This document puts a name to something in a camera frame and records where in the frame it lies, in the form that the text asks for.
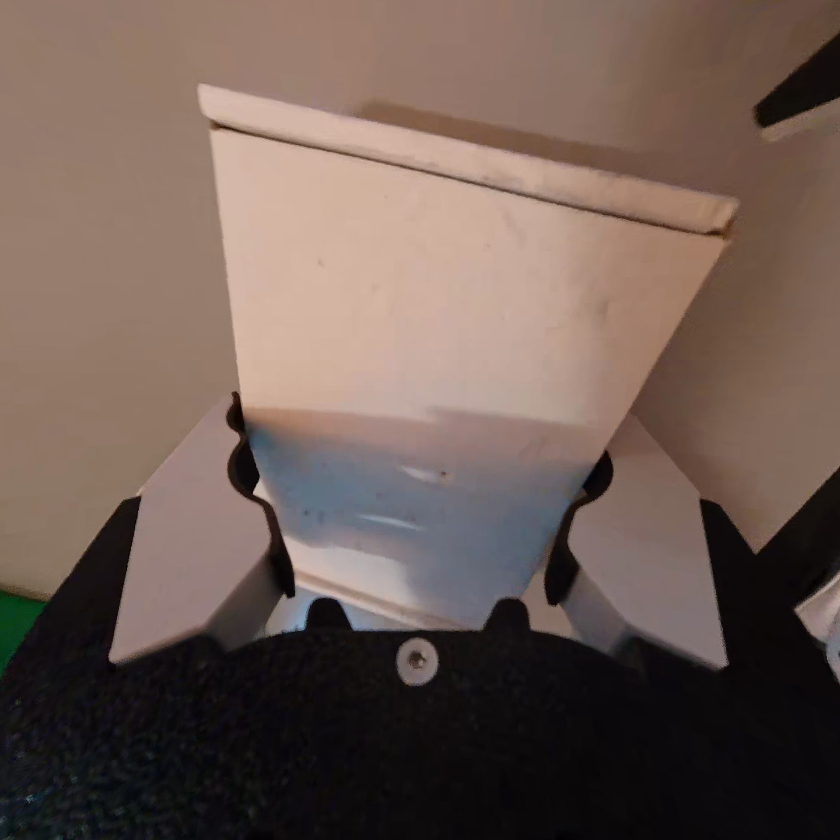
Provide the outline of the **grey desk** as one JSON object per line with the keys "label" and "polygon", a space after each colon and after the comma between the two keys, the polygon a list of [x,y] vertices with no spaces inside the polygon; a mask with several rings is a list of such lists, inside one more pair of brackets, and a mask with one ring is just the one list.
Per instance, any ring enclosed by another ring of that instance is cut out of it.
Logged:
{"label": "grey desk", "polygon": [[239,394],[201,84],[736,198],[625,416],[761,549],[838,468],[838,2],[2,2],[2,584],[53,595]]}

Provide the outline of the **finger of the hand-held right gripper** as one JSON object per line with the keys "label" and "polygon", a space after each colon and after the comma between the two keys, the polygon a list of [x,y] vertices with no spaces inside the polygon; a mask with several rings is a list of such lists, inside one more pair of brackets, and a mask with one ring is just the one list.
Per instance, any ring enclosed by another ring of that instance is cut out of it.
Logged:
{"label": "finger of the hand-held right gripper", "polygon": [[837,688],[825,644],[796,608],[838,582],[839,470],[759,552],[754,587],[759,670],[785,688]]}
{"label": "finger of the hand-held right gripper", "polygon": [[762,140],[779,142],[838,123],[839,38],[832,38],[753,107]]}

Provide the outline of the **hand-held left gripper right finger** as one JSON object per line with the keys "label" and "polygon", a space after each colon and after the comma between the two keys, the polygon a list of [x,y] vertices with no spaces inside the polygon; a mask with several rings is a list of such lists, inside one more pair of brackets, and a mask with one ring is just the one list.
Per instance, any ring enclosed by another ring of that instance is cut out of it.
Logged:
{"label": "hand-held left gripper right finger", "polygon": [[628,415],[563,515],[547,603],[608,655],[636,640],[712,669],[728,663],[700,495]]}

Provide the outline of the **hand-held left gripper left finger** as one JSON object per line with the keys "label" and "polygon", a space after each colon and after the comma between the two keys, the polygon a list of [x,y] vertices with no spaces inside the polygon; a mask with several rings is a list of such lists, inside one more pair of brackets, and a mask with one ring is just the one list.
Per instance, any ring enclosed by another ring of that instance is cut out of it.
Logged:
{"label": "hand-held left gripper left finger", "polygon": [[257,638],[296,594],[291,558],[259,471],[239,394],[213,406],[140,492],[110,664],[206,637]]}

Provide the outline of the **green bin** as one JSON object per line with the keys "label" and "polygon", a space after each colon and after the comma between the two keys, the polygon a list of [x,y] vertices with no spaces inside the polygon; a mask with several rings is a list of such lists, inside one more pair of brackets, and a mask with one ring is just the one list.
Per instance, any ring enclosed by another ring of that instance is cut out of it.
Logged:
{"label": "green bin", "polygon": [[1,591],[1,674],[47,602]]}

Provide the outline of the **white cardboard box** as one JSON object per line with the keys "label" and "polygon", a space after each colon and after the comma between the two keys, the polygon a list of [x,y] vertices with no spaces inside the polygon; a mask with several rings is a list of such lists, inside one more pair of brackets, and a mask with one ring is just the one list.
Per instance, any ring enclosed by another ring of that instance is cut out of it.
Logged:
{"label": "white cardboard box", "polygon": [[525,592],[739,201],[201,84],[238,385],[296,579]]}

